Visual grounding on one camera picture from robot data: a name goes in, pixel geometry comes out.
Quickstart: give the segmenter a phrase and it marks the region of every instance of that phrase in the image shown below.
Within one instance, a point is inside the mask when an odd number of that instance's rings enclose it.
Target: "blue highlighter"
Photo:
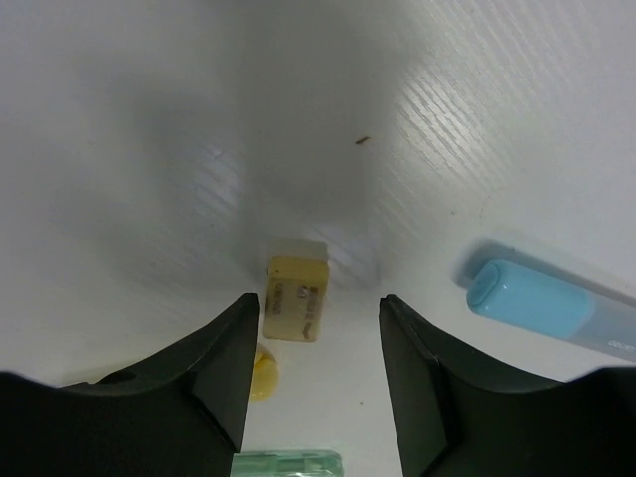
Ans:
[[[636,362],[636,308],[507,260],[466,295],[473,313]]]

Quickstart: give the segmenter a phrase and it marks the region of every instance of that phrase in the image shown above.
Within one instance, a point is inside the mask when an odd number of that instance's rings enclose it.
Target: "white wood grain surface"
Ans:
[[[315,345],[248,448],[399,475],[377,324],[394,292],[516,366],[616,359],[489,322],[474,258],[636,295],[636,3],[0,0],[0,363],[98,378],[263,289],[271,236],[324,241]],[[355,142],[365,136],[364,144]]]

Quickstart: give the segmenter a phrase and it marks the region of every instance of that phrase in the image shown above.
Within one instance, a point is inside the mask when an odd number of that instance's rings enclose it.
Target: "highlighter cap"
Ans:
[[[594,314],[594,296],[576,285],[506,260],[477,273],[466,302],[473,313],[568,339]]]

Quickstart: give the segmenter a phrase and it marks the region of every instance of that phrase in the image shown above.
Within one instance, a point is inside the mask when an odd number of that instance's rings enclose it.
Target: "green translucent object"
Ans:
[[[231,477],[342,477],[340,454],[331,450],[280,450],[235,454]]]

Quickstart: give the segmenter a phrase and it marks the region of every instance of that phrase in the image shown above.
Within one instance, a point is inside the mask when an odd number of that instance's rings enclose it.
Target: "yellow object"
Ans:
[[[267,270],[263,334],[278,340],[314,342],[329,281],[325,261],[275,256]]]
[[[278,366],[267,348],[258,343],[254,357],[254,373],[251,376],[249,400],[261,401],[271,397],[278,385]]]

